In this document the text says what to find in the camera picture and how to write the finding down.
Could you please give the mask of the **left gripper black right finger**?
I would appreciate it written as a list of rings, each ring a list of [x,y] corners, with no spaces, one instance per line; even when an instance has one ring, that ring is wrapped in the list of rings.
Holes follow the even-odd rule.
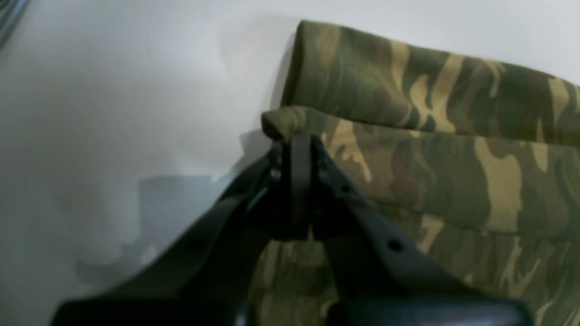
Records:
[[[342,299],[470,296],[383,217],[311,137],[311,222]]]

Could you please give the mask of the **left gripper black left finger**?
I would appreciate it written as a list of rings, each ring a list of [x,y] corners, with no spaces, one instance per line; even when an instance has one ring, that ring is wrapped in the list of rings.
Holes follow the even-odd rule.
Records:
[[[274,142],[153,264],[105,297],[244,297],[271,240],[307,239],[311,159],[307,135]]]

